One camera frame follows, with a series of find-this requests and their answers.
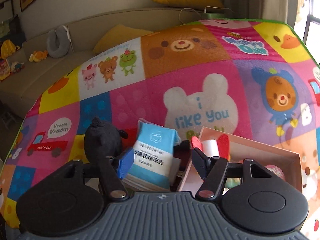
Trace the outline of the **colourful cartoon play mat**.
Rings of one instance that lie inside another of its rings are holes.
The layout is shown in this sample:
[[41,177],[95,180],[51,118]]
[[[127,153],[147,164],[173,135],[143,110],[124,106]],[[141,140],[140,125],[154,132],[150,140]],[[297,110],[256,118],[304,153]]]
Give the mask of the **colourful cartoon play mat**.
[[319,239],[319,65],[294,31],[270,21],[202,20],[90,53],[58,72],[43,63],[24,122],[1,174],[1,215],[16,229],[22,193],[64,163],[84,159],[98,116],[135,143],[138,121],[177,131],[203,127],[296,152],[309,217]]

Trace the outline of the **white foam rocket toy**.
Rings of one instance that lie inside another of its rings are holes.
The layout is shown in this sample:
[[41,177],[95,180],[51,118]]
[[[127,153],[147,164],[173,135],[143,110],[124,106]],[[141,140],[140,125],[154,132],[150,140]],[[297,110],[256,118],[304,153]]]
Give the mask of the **white foam rocket toy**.
[[229,137],[223,134],[218,139],[200,141],[196,136],[191,137],[192,148],[199,148],[208,157],[220,157],[230,161]]

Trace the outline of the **toy pudding cake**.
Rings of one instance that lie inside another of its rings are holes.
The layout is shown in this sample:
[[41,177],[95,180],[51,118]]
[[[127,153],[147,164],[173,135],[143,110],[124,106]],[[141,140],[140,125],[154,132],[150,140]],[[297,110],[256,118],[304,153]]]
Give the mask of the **toy pudding cake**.
[[279,178],[281,178],[283,181],[285,181],[285,174],[278,166],[266,165],[265,167],[271,172],[273,172],[275,175],[277,175]]

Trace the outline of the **black plush toy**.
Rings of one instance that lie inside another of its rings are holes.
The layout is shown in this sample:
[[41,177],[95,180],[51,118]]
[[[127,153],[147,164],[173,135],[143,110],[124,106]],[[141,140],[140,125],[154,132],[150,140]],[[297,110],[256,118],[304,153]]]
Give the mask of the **black plush toy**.
[[96,116],[85,132],[85,156],[95,165],[108,156],[118,157],[123,151],[122,139],[127,138],[128,134],[124,130]]

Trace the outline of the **grey neck pillow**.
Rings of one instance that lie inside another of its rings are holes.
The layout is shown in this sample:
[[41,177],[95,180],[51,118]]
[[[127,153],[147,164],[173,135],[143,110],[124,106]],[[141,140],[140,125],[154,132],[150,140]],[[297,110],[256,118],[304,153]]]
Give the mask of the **grey neck pillow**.
[[65,25],[48,32],[47,51],[50,57],[55,59],[64,57],[68,53],[70,46],[71,37]]

